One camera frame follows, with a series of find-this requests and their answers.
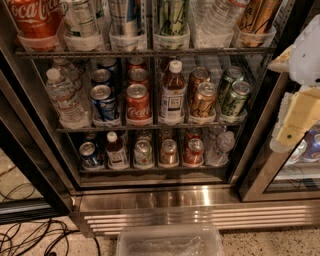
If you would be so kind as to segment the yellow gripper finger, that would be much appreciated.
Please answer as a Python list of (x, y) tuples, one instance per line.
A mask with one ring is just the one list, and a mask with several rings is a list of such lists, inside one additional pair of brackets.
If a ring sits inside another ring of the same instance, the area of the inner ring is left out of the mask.
[(285, 147), (295, 146), (320, 120), (320, 89), (302, 87), (285, 93), (281, 101), (275, 140)]
[(272, 60), (268, 64), (268, 69), (277, 73), (289, 72), (290, 71), (289, 60), (291, 57), (292, 48), (293, 46), (290, 45), (279, 56), (277, 56), (274, 60)]

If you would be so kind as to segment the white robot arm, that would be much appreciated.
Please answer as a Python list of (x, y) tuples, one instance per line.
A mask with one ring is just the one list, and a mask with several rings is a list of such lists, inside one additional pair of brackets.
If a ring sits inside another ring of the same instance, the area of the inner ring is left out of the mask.
[(274, 152), (288, 152), (320, 120), (320, 15), (313, 17), (268, 69), (287, 72), (300, 85), (297, 92), (282, 98), (270, 141)]

